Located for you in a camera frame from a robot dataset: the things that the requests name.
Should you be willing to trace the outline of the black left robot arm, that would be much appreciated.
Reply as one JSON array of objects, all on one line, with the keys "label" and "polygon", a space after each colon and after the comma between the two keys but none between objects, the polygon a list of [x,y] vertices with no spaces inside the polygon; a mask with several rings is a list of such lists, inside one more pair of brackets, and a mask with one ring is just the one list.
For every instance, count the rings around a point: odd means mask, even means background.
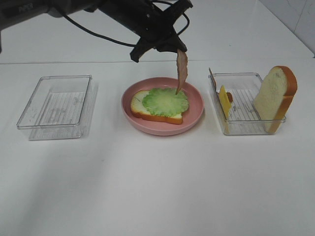
[{"label": "black left robot arm", "polygon": [[[186,52],[187,47],[179,38],[173,25],[180,16],[187,17],[185,11],[192,8],[190,0],[170,3],[165,10],[160,9],[156,0],[2,0],[0,2],[0,28],[24,22],[47,13],[52,17],[64,17],[83,31],[113,43],[132,47],[130,58],[138,62],[150,49],[159,52]],[[69,17],[70,14],[84,10],[100,10],[140,38],[136,44],[121,42],[95,33]]]}]

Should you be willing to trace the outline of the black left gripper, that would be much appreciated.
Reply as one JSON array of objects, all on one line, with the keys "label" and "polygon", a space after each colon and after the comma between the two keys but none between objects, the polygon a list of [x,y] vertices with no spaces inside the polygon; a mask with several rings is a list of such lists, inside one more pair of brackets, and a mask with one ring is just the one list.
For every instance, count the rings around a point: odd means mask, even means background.
[{"label": "black left gripper", "polygon": [[139,62],[150,49],[159,52],[187,51],[173,25],[189,8],[192,8],[189,0],[178,0],[165,10],[151,0],[109,0],[108,16],[140,36],[130,52],[131,60]]}]

